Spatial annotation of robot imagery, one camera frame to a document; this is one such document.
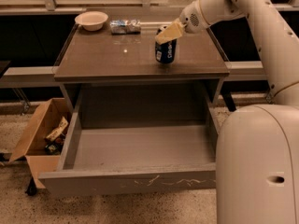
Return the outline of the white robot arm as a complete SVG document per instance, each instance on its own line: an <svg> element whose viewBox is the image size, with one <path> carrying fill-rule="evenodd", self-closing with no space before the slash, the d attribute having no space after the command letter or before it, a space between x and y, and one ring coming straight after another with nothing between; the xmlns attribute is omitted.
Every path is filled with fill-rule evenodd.
<svg viewBox="0 0 299 224"><path fill-rule="evenodd" d="M299 40L270 0L201 0L210 24L246 16L273 97L224 121L216 151L218 224L299 224Z"/></svg>

